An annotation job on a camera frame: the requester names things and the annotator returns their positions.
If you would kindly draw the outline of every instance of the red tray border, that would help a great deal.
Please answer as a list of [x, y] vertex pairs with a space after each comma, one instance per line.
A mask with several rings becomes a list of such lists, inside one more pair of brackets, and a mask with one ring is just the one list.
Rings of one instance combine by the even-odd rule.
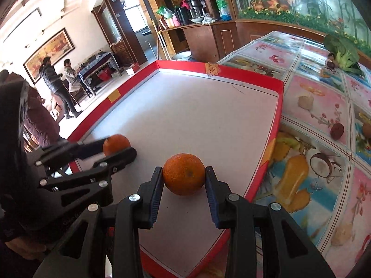
[[[281, 119], [282, 105], [283, 105], [283, 82], [279, 79], [261, 75], [255, 72], [246, 71], [242, 69], [232, 68], [229, 66], [218, 65], [219, 72], [216, 74], [218, 77], [224, 77], [227, 79], [233, 79], [237, 81], [246, 82], [249, 84], [257, 85], [269, 90], [272, 90], [278, 94], [278, 102], [276, 106], [276, 113], [273, 119], [273, 124], [271, 132], [268, 138], [267, 146], [272, 141], [275, 140], [279, 122]], [[159, 69], [171, 69], [171, 70], [181, 70], [181, 71], [190, 71], [195, 73], [206, 74], [207, 73], [207, 64], [197, 63], [197, 62], [186, 62], [186, 61], [155, 61], [149, 64], [147, 67], [138, 71], [133, 75], [128, 81], [123, 83], [118, 87], [120, 97], [115, 101], [111, 102], [107, 97], [103, 102], [101, 102], [72, 132], [68, 137], [68, 141], [77, 142], [79, 141], [92, 127], [93, 125], [108, 111], [110, 110], [121, 97], [126, 95], [131, 91], [135, 86], [142, 82], [146, 77], [152, 74], [154, 71]], [[72, 172], [78, 172], [79, 168], [76, 162], [70, 163]], [[249, 191], [246, 193], [245, 198], [251, 201], [264, 177], [264, 174], [268, 167], [268, 161], [265, 161], [263, 164], [259, 164], [258, 170], [255, 173], [253, 182], [250, 185]], [[201, 272], [201, 270], [215, 257], [215, 255], [222, 249], [225, 243], [229, 239], [229, 230], [223, 231], [220, 237], [217, 239], [213, 247], [209, 250], [206, 256], [199, 262], [199, 264], [192, 270], [188, 275], [189, 278], [195, 277]], [[150, 258], [146, 253], [141, 251], [141, 259], [143, 268], [153, 275], [154, 277], [163, 277], [163, 278], [176, 278], [174, 274], [167, 271], [160, 264], [155, 262]]]

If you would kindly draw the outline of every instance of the black pants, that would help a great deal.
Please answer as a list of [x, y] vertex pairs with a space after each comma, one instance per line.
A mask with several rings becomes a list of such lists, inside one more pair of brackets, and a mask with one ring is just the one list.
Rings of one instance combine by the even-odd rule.
[[65, 87], [59, 88], [54, 94], [58, 95], [62, 99], [65, 114], [68, 114], [70, 110], [72, 111], [73, 114], [77, 113], [75, 109], [75, 104], [72, 101], [71, 96]]

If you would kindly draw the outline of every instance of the black jacket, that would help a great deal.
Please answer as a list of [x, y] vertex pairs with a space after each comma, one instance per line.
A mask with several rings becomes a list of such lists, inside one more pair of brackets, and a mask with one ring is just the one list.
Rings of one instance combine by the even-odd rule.
[[46, 85], [53, 93], [55, 93], [58, 89], [63, 87], [61, 74], [57, 74], [52, 65], [49, 64], [45, 65], [40, 70], [40, 76], [45, 80]]

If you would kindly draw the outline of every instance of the orange label sticker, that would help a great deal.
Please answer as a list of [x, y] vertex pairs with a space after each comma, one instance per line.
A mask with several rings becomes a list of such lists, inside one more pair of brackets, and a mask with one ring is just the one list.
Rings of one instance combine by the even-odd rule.
[[214, 76], [220, 72], [218, 64], [207, 63], [206, 65], [206, 73], [208, 76]]
[[111, 103], [119, 99], [120, 97], [121, 97], [121, 94], [118, 89], [114, 90], [110, 95], [108, 95], [108, 99]]

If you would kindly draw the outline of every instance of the orange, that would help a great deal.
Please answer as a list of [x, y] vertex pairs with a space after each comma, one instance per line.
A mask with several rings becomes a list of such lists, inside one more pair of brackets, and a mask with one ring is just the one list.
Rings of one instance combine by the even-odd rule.
[[163, 180], [172, 193], [192, 195], [204, 185], [205, 166], [196, 156], [180, 153], [165, 162]]
[[105, 156], [113, 155], [127, 147], [130, 147], [128, 138], [123, 135], [116, 134], [108, 137], [103, 143], [103, 152]]

